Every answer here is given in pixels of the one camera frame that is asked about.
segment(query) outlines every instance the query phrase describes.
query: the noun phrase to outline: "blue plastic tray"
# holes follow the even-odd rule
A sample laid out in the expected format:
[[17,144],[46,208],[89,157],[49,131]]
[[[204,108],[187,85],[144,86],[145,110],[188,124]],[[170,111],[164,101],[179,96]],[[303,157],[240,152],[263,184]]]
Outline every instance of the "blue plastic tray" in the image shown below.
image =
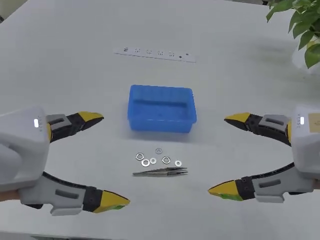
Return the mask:
[[127,117],[134,131],[189,133],[197,121],[192,90],[132,85]]

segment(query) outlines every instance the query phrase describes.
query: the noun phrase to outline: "table surface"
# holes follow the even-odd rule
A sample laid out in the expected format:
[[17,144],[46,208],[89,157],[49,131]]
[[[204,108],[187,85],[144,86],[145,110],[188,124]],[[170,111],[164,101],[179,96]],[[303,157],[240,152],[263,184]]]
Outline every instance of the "table surface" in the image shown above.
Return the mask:
[[[291,62],[290,12],[213,0],[29,0],[0,26],[0,112],[41,104],[47,114],[100,112],[105,119],[55,142],[45,170],[131,200],[121,209],[52,217],[18,201],[0,204],[0,231],[113,240],[318,239],[318,192],[284,204],[223,200],[221,182],[292,162],[290,148],[223,121],[239,112],[285,114],[317,103],[320,83]],[[114,48],[188,51],[196,63],[117,55]],[[134,133],[133,84],[194,93],[198,121],[187,135]],[[189,174],[132,177],[135,155],[156,148]],[[162,168],[157,163],[155,168]]]

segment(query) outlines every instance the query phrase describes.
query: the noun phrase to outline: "tweezers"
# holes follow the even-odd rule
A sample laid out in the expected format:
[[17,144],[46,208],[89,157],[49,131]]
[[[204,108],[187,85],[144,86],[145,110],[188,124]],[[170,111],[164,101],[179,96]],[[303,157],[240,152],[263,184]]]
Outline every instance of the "tweezers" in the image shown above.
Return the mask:
[[158,177],[158,176],[177,176],[187,174],[186,167],[166,167],[160,169],[154,169],[149,171],[134,172],[133,176],[148,176],[148,177]]

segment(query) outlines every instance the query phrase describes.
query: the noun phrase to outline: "power strip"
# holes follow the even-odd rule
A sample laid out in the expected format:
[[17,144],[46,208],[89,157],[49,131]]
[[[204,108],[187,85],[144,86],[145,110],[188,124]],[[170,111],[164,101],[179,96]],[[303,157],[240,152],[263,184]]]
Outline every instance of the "power strip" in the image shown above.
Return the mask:
[[195,63],[195,58],[188,52],[164,51],[154,49],[143,49],[139,47],[122,47],[116,48],[113,53],[121,55],[129,55],[136,57],[145,57],[153,59],[166,59],[173,61],[182,61]]

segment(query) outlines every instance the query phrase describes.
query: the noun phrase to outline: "yellow fingertip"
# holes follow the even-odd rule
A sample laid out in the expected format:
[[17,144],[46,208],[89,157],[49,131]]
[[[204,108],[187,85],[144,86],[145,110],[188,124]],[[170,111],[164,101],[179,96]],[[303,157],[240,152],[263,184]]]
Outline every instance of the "yellow fingertip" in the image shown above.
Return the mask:
[[85,122],[89,122],[93,119],[101,119],[104,116],[97,112],[89,112],[89,111],[80,111],[78,114],[82,117]]
[[100,206],[93,212],[98,214],[112,209],[121,209],[128,205],[130,200],[111,191],[103,191]]
[[223,198],[230,199],[235,201],[243,201],[242,197],[239,195],[236,181],[231,180],[224,183],[221,183],[217,186],[214,186],[208,190],[211,195]]
[[234,115],[226,116],[224,119],[225,120],[235,120],[235,121],[245,123],[246,120],[248,119],[248,117],[250,116],[250,114],[251,114],[250,112],[237,113]]
[[287,124],[287,129],[288,129],[288,140],[289,140],[289,143],[291,143],[291,120],[288,122]]
[[46,131],[48,133],[49,141],[51,142],[52,132],[51,132],[51,127],[49,123],[46,124]]

